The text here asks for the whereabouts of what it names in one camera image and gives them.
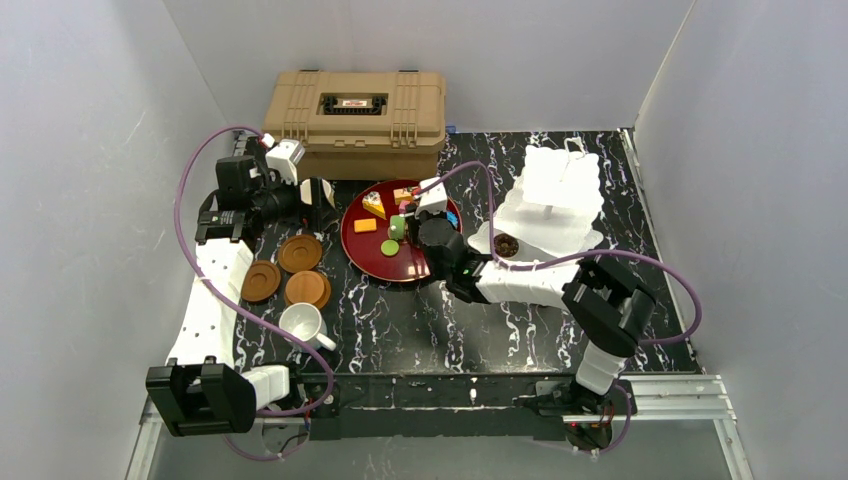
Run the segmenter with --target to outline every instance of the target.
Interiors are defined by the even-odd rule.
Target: gray wall
[[[222,124],[160,1],[0,4],[4,478],[123,478],[190,285],[174,188]]]
[[[636,124],[759,478],[845,478],[848,4],[698,2]]]
[[[289,435],[269,432],[266,438]],[[238,436],[236,443],[256,455],[266,451],[258,429]],[[534,444],[529,438],[363,438],[312,442],[284,463],[258,463],[231,452],[218,436],[173,438],[165,433],[151,478],[730,479],[712,421],[634,421],[624,443],[597,463],[567,448],[565,442]]]
[[[633,125],[691,0],[166,0],[227,120],[280,71],[439,71],[462,131]]]

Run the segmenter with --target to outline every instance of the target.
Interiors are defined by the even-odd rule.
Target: toolbox lid
[[[285,72],[262,125],[307,151],[435,153],[445,141],[438,73]]]

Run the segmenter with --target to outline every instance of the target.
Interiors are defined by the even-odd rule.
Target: mug handle
[[[323,333],[319,333],[315,338],[318,340],[318,343],[327,350],[332,352],[336,349],[336,342],[330,340],[330,338]]]

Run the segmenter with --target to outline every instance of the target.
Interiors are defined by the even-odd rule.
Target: mug
[[[330,351],[336,349],[336,342],[327,337],[327,324],[324,323],[321,312],[311,303],[295,303],[283,310],[279,325],[316,350],[320,347]],[[289,343],[296,351],[303,351],[300,345],[291,341]]]

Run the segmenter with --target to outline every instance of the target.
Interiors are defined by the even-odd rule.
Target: brown coaster
[[[287,305],[311,303],[318,309],[330,300],[330,281],[321,273],[307,270],[292,275],[286,283],[285,299]]]
[[[283,270],[289,273],[310,270],[321,261],[324,249],[312,235],[297,235],[291,237],[280,246],[277,252],[277,262]]]
[[[253,262],[244,277],[241,298],[251,303],[267,300],[280,288],[282,279],[283,274],[276,265],[268,260],[257,260]]]
[[[503,258],[514,257],[518,253],[518,240],[501,233],[495,237],[495,253]]]

